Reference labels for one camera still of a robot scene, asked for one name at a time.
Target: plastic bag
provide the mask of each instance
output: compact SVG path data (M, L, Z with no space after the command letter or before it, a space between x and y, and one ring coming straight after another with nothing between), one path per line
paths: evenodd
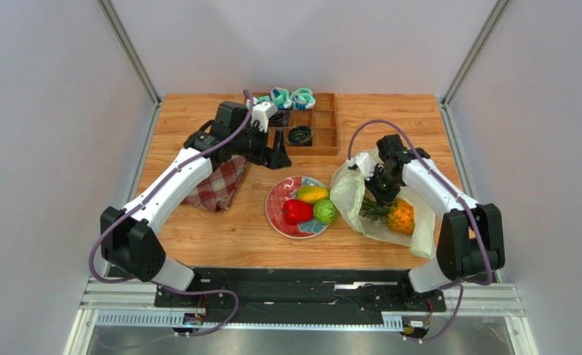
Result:
M376 162L382 162L378 157L378 149L374 149L370 155ZM398 198L410 203L415 210L416 227L410 236L391 231L383 223L373 223L359 214L366 193L365 179L360 171L350 170L347 164L343 163L334 172L330 187L330 199L354 231L375 240L408 246L411 254L418 257L427 259L435 257L436 248L433 242L435 213L415 190L403 186L398 193Z

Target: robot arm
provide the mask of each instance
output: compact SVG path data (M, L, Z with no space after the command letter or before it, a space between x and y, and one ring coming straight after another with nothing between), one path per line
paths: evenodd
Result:
M280 131L275 133L273 148L266 146L268 117L276 111L275 105L268 102L257 105L253 110L253 124L250 127L237 134L225 146L186 165L187 160L235 133L245 120L245 106L223 102L216 118L188 138L175 160L148 189L122 209L109 207L103 212L102 233L126 211L142 205L141 209L131 214L104 238L101 244L102 257L141 281L152 281L185 291L194 278L194 272L166 255L157 239L160 230L168 216L190 191L232 155L242 155L250 163L269 169L281 169L291 165Z
M416 151L424 163L410 149L404 148L399 135L384 136L376 145L383 163L376 163L367 153L358 154L349 163L351 169L359 169L364 175L365 186L376 202L388 205L396 198L401 186L409 186L442 220L436 257L409 272L414 294L436 290L486 272L477 240L469 237L468 229L472 226L466 206L475 217L490 268L503 267L501 213L494 204L481 205L460 191L437 169L423 149Z

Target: yellow fruit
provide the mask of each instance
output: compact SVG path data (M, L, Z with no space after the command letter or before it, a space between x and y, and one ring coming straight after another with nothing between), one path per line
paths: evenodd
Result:
M371 221L382 220L387 228L396 233L412 235L416 229L415 210L410 203L401 198L396 198L388 208L366 200L363 202L361 213Z
M302 186L297 190L297 199L311 205L329 197L328 189L321 186Z

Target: red bell pepper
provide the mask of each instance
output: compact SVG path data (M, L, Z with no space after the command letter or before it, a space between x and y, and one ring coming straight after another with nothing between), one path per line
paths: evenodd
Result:
M286 223L299 224L313 219L313 206L300 200L288 200L282 207Z

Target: checkered napkin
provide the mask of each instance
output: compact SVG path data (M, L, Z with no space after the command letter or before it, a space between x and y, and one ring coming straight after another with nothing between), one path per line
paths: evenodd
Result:
M247 160L244 157L233 157L201 181L181 204L215 212L228 209L246 169Z

